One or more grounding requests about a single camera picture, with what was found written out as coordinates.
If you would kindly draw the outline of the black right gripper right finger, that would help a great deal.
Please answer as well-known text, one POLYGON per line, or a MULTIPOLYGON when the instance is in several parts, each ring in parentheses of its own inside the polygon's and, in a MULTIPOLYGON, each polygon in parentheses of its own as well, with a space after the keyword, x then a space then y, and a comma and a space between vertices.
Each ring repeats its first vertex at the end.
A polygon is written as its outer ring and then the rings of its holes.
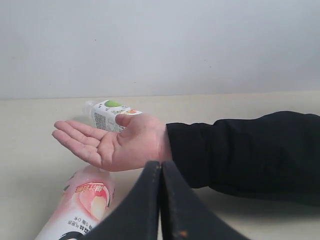
POLYGON ((247 240, 197 197, 172 161, 161 165, 159 208, 164 240, 247 240))

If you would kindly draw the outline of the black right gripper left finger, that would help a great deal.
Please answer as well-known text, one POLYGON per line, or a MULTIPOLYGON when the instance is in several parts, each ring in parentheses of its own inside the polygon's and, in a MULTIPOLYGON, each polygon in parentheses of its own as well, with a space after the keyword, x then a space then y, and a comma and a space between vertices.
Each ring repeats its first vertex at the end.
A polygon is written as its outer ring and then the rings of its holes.
POLYGON ((161 166, 149 161, 123 201, 81 240, 156 240, 161 166))

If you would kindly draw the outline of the black sleeved forearm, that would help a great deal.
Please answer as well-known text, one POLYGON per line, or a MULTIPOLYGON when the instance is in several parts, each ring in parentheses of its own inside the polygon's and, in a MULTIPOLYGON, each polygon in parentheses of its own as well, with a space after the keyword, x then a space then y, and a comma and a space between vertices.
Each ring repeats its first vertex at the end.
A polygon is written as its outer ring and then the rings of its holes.
POLYGON ((173 161, 190 187, 319 205, 318 115, 279 111, 256 119, 166 127, 173 161))

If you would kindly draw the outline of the person's open hand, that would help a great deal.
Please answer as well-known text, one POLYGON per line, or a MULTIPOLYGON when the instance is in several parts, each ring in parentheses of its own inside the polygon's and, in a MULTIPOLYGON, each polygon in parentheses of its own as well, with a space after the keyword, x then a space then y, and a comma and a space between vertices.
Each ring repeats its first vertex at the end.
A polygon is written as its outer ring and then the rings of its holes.
POLYGON ((142 113, 118 114, 122 132, 93 128, 77 121, 57 121, 52 136, 81 160, 109 172, 140 169, 148 161, 173 159, 166 125, 142 113))

